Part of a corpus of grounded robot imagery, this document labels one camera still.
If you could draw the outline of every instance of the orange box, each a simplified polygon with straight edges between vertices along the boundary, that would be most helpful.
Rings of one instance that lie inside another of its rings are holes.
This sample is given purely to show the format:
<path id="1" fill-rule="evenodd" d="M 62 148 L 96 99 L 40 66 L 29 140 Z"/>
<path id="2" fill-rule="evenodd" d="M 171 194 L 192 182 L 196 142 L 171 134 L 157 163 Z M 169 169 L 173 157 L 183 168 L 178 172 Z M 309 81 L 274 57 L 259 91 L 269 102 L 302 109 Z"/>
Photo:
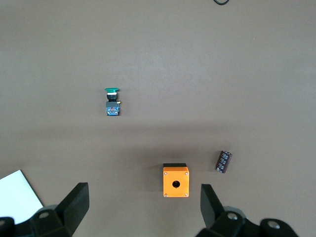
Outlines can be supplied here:
<path id="1" fill-rule="evenodd" d="M 187 198 L 189 196 L 189 169 L 185 163 L 163 164 L 163 196 Z"/>

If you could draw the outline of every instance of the capacitor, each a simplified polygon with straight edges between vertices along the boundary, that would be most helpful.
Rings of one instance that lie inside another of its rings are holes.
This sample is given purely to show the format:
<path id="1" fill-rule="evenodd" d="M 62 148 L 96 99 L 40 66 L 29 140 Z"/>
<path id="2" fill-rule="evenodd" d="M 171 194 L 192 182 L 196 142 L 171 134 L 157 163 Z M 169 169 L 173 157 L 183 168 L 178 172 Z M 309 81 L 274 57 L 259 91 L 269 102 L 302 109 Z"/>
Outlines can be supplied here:
<path id="1" fill-rule="evenodd" d="M 232 154 L 226 151 L 221 151 L 221 154 L 219 155 L 217 164 L 216 164 L 216 170 L 220 173 L 226 173 L 227 167 L 229 162 L 231 161 Z"/>

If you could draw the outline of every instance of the black hole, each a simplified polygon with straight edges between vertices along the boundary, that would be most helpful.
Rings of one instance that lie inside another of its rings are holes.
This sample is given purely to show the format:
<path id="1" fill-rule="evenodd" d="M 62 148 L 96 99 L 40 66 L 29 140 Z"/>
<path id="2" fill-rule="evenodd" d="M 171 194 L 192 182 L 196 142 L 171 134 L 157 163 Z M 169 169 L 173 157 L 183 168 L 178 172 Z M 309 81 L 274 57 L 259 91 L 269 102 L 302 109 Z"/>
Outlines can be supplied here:
<path id="1" fill-rule="evenodd" d="M 172 186 L 175 188 L 180 187 L 180 182 L 179 181 L 173 181 Z"/>

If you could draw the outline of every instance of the screw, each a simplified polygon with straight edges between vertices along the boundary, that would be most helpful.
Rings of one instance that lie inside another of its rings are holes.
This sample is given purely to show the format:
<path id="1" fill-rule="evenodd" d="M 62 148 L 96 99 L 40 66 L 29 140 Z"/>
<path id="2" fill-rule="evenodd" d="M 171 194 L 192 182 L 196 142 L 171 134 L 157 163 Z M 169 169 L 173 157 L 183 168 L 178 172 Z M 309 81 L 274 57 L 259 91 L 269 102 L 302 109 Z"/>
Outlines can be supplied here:
<path id="1" fill-rule="evenodd" d="M 275 221 L 268 221 L 268 225 L 273 229 L 280 229 L 280 225 Z"/>
<path id="2" fill-rule="evenodd" d="M 228 213 L 227 216 L 229 219 L 234 220 L 234 221 L 238 219 L 237 215 L 234 213 Z"/>
<path id="3" fill-rule="evenodd" d="M 39 215 L 39 218 L 42 219 L 42 218 L 46 218 L 47 216 L 49 216 L 49 213 L 48 212 L 43 212 Z"/>

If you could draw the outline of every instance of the white paper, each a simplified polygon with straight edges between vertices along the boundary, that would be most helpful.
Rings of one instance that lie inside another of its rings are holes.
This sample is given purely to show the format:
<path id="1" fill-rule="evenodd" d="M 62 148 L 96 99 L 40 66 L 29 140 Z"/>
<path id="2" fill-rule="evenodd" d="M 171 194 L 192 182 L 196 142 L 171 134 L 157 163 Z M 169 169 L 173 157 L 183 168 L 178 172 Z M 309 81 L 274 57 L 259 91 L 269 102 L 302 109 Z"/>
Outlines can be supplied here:
<path id="1" fill-rule="evenodd" d="M 21 170 L 0 179 L 0 217 L 12 217 L 19 224 L 42 207 Z"/>

